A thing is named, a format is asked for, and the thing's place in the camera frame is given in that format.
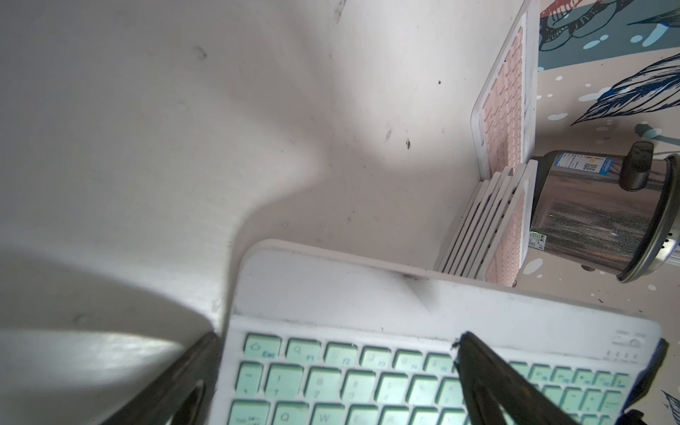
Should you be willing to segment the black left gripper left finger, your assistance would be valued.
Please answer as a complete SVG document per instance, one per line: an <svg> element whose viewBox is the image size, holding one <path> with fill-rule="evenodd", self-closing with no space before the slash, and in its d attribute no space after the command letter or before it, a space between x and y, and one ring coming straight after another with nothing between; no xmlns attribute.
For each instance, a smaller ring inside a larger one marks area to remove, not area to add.
<svg viewBox="0 0 680 425"><path fill-rule="evenodd" d="M205 424L221 362L222 343L213 332L194 345L107 424Z"/></svg>

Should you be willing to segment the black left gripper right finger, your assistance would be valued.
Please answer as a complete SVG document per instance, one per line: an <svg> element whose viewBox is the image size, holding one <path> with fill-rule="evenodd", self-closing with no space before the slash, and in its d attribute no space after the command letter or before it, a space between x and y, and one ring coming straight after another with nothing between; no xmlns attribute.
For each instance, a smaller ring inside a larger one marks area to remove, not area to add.
<svg viewBox="0 0 680 425"><path fill-rule="evenodd" d="M455 361L473 424L573 424L573 419L526 381L472 332L462 334Z"/></svg>

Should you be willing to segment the pink keyboard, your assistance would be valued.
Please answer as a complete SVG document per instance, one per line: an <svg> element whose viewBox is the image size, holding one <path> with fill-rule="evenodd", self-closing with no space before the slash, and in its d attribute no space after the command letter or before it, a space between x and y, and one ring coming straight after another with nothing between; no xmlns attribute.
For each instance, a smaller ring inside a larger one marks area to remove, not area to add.
<svg viewBox="0 0 680 425"><path fill-rule="evenodd" d="M537 131L540 3L525 1L471 114L482 180L531 159Z"/></svg>
<svg viewBox="0 0 680 425"><path fill-rule="evenodd" d="M442 271L446 274L458 274L457 268L468 251L475 227L480 221L486 205L490 201L495 189L499 184L502 173L496 172L490 180L480 182L476 187L474 196L470 199L465 212L454 232L450 250L446 257Z"/></svg>
<svg viewBox="0 0 680 425"><path fill-rule="evenodd" d="M486 249L476 279L514 287L528 251L527 237L536 185L538 161L520 164L485 237Z"/></svg>

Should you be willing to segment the green keyboard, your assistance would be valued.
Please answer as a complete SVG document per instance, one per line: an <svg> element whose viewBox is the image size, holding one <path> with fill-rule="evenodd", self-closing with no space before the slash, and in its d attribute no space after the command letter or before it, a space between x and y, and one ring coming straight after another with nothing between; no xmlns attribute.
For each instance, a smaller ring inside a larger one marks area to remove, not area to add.
<svg viewBox="0 0 680 425"><path fill-rule="evenodd" d="M212 424L469 424L461 337L582 424L612 424L657 322L415 267L266 240L237 273Z"/></svg>

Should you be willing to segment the pink keyboard back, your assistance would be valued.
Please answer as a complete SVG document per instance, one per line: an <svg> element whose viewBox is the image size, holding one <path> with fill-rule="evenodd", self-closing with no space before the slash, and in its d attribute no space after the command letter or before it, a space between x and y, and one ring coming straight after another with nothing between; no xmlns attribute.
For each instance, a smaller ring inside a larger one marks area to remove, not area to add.
<svg viewBox="0 0 680 425"><path fill-rule="evenodd" d="M537 131L540 3L525 1L471 114L482 180L531 159Z"/></svg>

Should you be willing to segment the white keyboard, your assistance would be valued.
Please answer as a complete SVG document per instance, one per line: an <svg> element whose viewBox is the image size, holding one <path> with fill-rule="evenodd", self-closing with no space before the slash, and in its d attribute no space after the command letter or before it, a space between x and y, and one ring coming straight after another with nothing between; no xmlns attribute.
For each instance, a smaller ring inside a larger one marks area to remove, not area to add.
<svg viewBox="0 0 680 425"><path fill-rule="evenodd" d="M501 172L494 173L490 180L483 183L480 194L472 208L471 218L458 252L457 262L455 263L455 272L458 276L467 277L471 268L471 262L476 256L476 241L488 215L487 207L489 203L493 202L499 193L500 187L511 175L513 175L512 168L506 166Z"/></svg>
<svg viewBox="0 0 680 425"><path fill-rule="evenodd" d="M452 225L446 231L444 242L441 244L440 252L435 263L435 270L437 272L444 274L450 273L451 265L457 255L457 251L460 249L464 234L488 186L488 181L479 182L462 214L453 220Z"/></svg>

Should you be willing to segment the pink keyboard front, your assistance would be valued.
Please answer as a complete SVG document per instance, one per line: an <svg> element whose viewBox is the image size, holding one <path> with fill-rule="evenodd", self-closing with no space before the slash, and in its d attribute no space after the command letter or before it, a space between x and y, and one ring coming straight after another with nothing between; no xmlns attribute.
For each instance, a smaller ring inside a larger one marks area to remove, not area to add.
<svg viewBox="0 0 680 425"><path fill-rule="evenodd" d="M475 227L480 221L486 205L490 201L495 189L499 184L502 173L496 172L490 180L480 182L476 187L474 196L470 199L465 212L454 232L450 250L446 257L442 271L446 274L458 274L457 268L468 251Z"/></svg>

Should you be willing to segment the yellow keyboard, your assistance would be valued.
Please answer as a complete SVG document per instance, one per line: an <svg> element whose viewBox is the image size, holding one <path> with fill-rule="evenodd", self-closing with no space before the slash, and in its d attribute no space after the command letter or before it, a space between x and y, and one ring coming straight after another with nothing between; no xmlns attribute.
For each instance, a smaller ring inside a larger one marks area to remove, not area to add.
<svg viewBox="0 0 680 425"><path fill-rule="evenodd" d="M486 246L485 238L490 232L495 216L505 203L504 196L508 193L511 184L515 181L514 175L515 170L511 166L506 166L501 172L497 185L493 189L489 200L485 204L482 216L473 235L472 242L474 244L472 246L470 259L463 270L464 276L467 278L476 277L478 271L478 266L476 265L477 257L479 256L480 251Z"/></svg>

